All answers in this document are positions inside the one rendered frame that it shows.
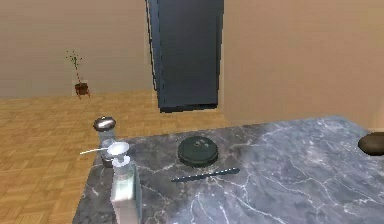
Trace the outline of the dark blue-grey fridge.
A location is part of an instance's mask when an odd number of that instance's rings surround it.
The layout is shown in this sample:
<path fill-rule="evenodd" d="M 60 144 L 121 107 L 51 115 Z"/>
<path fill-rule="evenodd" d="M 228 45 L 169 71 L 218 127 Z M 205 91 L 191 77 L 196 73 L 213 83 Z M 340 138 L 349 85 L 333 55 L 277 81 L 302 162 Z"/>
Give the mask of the dark blue-grey fridge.
<path fill-rule="evenodd" d="M 218 106 L 224 0 L 145 0 L 163 113 Z"/>

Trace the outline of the clear soap dispenser bottle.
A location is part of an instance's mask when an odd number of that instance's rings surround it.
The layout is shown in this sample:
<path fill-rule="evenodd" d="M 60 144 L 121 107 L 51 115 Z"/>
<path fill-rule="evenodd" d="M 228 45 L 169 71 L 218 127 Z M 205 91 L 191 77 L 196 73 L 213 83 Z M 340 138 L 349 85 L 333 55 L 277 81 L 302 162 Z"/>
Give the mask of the clear soap dispenser bottle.
<path fill-rule="evenodd" d="M 98 149 L 73 224 L 141 224 L 141 189 L 127 142 L 107 139 Z"/>

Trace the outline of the dark brown bowl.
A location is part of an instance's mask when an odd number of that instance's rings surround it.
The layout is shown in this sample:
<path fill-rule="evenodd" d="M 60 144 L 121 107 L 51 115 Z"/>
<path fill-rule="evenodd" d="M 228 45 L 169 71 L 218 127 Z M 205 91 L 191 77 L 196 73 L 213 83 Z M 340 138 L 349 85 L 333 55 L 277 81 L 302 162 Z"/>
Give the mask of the dark brown bowl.
<path fill-rule="evenodd" d="M 384 132 L 373 132 L 358 141 L 358 147 L 370 156 L 384 155 Z"/>

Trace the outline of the glass shaker with metal lid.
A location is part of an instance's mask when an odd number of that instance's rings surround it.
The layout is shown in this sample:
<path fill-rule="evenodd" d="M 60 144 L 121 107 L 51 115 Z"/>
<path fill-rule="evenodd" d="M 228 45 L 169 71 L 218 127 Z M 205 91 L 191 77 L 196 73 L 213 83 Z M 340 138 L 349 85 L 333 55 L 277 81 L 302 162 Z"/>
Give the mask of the glass shaker with metal lid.
<path fill-rule="evenodd" d="M 114 131 L 115 125 L 115 119 L 110 116 L 102 116 L 94 121 L 93 127 L 98 133 L 100 148 L 108 148 L 116 139 Z M 109 156 L 109 154 L 106 151 L 100 151 L 99 154 L 101 156 L 103 165 L 106 168 L 111 168 L 112 158 Z"/>

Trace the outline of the grey marble counter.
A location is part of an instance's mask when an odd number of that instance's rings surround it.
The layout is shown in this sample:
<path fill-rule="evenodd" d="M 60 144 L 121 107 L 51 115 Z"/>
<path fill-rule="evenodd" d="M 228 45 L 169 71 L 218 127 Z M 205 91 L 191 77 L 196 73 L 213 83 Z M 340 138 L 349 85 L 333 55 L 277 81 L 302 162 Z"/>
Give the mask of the grey marble counter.
<path fill-rule="evenodd" d="M 384 156 L 358 147 L 366 130 L 339 116 L 202 131 L 219 156 L 196 175 L 177 148 L 186 134 L 129 139 L 141 224 L 384 224 Z"/>

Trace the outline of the round black flat disc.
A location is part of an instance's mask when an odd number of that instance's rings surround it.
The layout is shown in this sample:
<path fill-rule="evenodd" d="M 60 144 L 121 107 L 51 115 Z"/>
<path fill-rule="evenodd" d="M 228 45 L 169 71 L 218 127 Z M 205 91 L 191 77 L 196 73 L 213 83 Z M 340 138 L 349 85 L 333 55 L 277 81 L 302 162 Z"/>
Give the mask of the round black flat disc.
<path fill-rule="evenodd" d="M 184 165 L 207 167 L 218 159 L 218 146 L 207 137 L 191 136 L 181 141 L 177 153 Z"/>

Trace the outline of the dark table knife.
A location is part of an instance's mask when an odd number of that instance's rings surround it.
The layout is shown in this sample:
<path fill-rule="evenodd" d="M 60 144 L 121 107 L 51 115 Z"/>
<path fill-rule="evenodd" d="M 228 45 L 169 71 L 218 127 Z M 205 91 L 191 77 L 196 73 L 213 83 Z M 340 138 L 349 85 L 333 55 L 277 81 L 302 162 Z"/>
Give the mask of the dark table knife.
<path fill-rule="evenodd" d="M 171 182 L 188 182 L 188 181 L 202 180 L 207 177 L 237 174 L 239 172 L 240 172 L 239 168 L 229 168 L 229 169 L 219 170 L 219 171 L 210 172 L 210 173 L 201 173 L 201 174 L 196 174 L 191 176 L 176 177 L 171 179 Z"/>

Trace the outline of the small potted house plant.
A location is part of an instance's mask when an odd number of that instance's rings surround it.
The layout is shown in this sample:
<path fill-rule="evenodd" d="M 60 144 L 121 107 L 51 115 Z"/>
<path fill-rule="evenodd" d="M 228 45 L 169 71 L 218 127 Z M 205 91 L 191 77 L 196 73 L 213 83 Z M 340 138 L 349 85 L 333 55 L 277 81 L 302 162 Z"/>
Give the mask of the small potted house plant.
<path fill-rule="evenodd" d="M 87 95 L 88 97 L 90 97 L 89 86 L 87 83 L 81 80 L 79 75 L 79 65 L 82 58 L 75 51 L 72 51 L 72 52 L 68 52 L 68 56 L 66 56 L 66 59 L 69 59 L 71 64 L 75 68 L 77 83 L 74 85 L 74 88 L 75 88 L 75 93 L 77 97 L 79 99 L 82 99 L 83 95 Z"/>

